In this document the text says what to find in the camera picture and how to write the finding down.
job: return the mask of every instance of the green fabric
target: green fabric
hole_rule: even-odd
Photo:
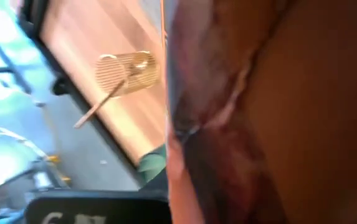
[[[156,177],[166,167],[166,146],[163,144],[153,152],[142,157],[138,172],[145,183]]]

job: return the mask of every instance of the wooden panel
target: wooden panel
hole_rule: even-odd
[[[149,50],[160,64],[164,51],[156,29],[135,0],[51,0],[41,38],[91,104],[101,92],[93,78],[101,54]],[[110,100],[98,115],[131,159],[164,143],[164,75],[159,84]]]

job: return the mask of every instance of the floor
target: floor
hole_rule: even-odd
[[[60,169],[72,179],[73,188],[137,190],[135,179],[91,124],[73,128],[83,113],[69,95],[55,96],[49,91],[54,75],[30,40],[2,11],[0,44],[33,89],[31,98],[19,91],[10,74],[0,74],[0,127],[32,141],[48,154],[59,153]],[[36,107],[33,100],[45,103],[45,108]],[[0,166],[5,165],[0,159]]]

